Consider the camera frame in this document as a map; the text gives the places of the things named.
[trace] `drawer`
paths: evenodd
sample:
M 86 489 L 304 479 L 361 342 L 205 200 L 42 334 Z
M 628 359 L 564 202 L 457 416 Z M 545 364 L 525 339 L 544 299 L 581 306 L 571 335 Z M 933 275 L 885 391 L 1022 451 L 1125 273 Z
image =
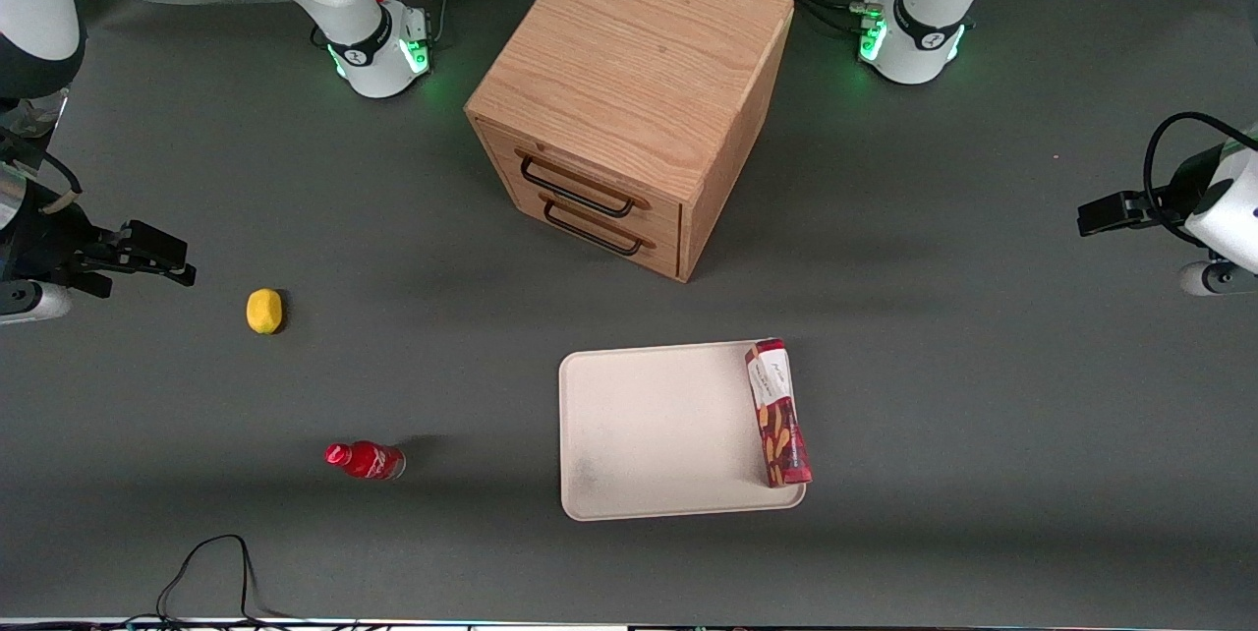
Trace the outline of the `drawer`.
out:
M 571 161 L 556 156 L 557 152 L 551 148 L 516 137 L 488 122 L 477 122 L 477 126 L 498 173 L 517 202 L 522 196 L 547 191 L 559 201 L 579 206 L 584 214 L 634 236 L 676 245 L 681 219 L 677 201 L 624 187 L 611 177 L 593 177 L 587 170 L 574 168 Z
M 665 236 L 655 240 L 652 236 L 642 236 L 638 233 L 629 233 L 623 225 L 614 224 L 613 220 L 603 215 L 589 214 L 582 206 L 570 205 L 562 197 L 554 196 L 547 191 L 530 191 L 517 194 L 516 205 L 531 217 L 542 220 L 560 229 L 560 231 L 579 238 L 585 243 L 600 246 L 600 249 L 620 255 L 620 258 L 638 263 L 652 272 L 664 274 L 665 278 L 677 278 L 677 236 Z

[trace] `green led light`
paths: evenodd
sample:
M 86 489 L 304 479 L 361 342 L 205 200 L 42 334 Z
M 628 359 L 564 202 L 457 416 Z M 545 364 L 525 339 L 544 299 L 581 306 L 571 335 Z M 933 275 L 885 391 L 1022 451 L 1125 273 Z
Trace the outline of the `green led light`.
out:
M 332 44 L 327 45 L 328 57 L 332 57 L 332 63 L 336 64 L 336 74 L 345 79 L 345 68 L 341 68 L 341 59 L 336 57 L 336 52 L 332 50 Z
M 878 52 L 882 50 L 882 41 L 887 38 L 887 23 L 878 21 L 873 29 L 866 31 L 868 36 L 860 44 L 860 55 L 866 60 L 873 60 L 878 58 Z
M 947 53 L 947 59 L 949 60 L 952 60 L 954 58 L 956 58 L 957 48 L 960 48 L 960 45 L 961 45 L 961 36 L 964 36 L 964 35 L 965 35 L 965 24 L 961 24 L 961 26 L 956 30 L 956 39 L 952 40 L 952 50 L 950 50 Z
M 428 70 L 428 44 L 398 39 L 398 48 L 401 49 L 406 63 L 410 64 L 410 70 L 414 70 L 416 75 Z

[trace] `red snack package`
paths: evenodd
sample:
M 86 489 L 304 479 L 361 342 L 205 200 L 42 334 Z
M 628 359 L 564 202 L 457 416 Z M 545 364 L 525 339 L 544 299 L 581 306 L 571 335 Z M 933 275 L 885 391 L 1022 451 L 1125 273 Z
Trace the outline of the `red snack package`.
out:
M 790 358 L 779 339 L 760 341 L 747 352 L 751 400 L 760 425 L 769 486 L 805 484 L 813 480 L 804 435 L 795 417 L 795 390 L 790 381 Z

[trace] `bottle cap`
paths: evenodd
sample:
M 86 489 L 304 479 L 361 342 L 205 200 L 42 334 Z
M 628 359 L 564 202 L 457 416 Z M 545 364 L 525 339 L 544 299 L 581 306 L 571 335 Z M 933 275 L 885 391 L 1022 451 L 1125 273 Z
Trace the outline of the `bottle cap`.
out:
M 330 444 L 323 453 L 323 461 L 332 466 L 342 466 L 350 461 L 350 444 Z

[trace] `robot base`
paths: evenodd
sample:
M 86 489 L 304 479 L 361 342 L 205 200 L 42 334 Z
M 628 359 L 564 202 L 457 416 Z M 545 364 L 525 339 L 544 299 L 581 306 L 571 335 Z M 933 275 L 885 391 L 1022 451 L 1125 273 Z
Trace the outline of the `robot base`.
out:
M 894 0 L 864 0 L 868 5 L 879 5 L 889 10 Z M 956 58 L 957 44 L 965 34 L 961 26 L 952 39 L 940 39 L 938 48 L 922 50 L 912 35 L 908 35 L 893 14 L 883 14 L 862 36 L 857 58 L 881 73 L 886 79 L 906 85 L 917 85 L 933 80 L 950 60 Z
M 395 97 L 428 73 L 431 63 L 428 16 L 424 10 L 411 9 L 396 0 L 385 0 L 381 6 L 392 18 L 391 33 L 371 63 L 355 65 L 351 59 L 338 57 L 328 48 L 336 62 L 336 72 L 348 80 L 350 88 L 360 97 Z

